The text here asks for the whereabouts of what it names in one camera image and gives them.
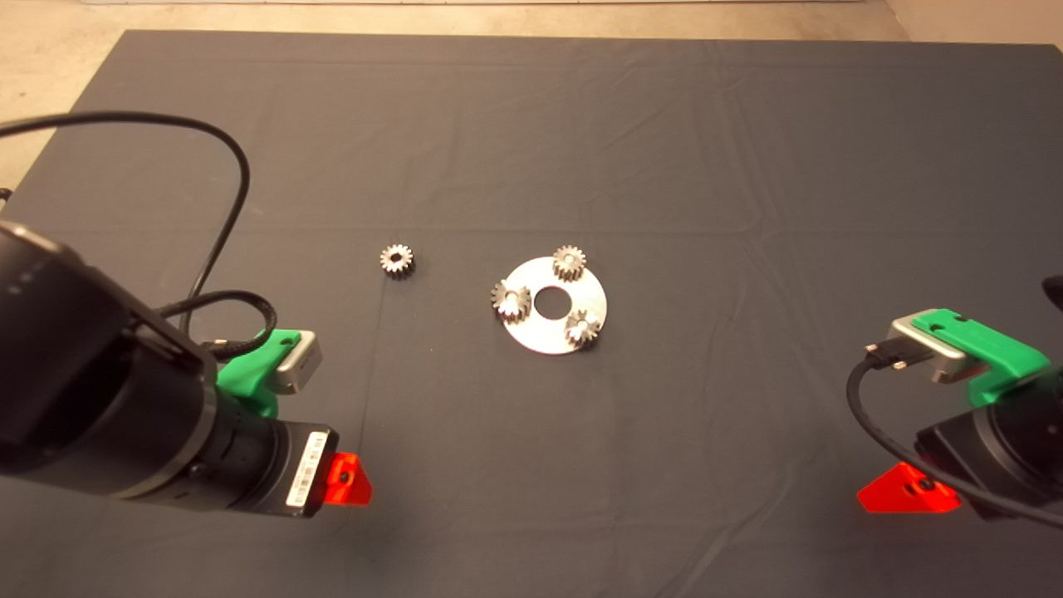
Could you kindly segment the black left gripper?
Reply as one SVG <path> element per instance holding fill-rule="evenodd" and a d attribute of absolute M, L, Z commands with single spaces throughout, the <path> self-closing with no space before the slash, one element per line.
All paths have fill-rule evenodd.
<path fill-rule="evenodd" d="M 221 401 L 208 441 L 208 507 L 311 518 L 324 493 L 326 506 L 368 507 L 373 486 L 360 455 L 336 452 L 339 439 L 326 424 L 266 418 Z"/>

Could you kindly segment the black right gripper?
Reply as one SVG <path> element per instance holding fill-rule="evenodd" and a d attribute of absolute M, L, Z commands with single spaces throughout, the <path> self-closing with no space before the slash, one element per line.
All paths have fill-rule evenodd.
<path fill-rule="evenodd" d="M 1032 507 L 1061 503 L 1061 371 L 919 430 L 914 447 L 925 463 L 997 496 Z M 868 513 L 949 513 L 962 506 L 952 488 L 908 463 L 861 488 L 857 501 Z"/>

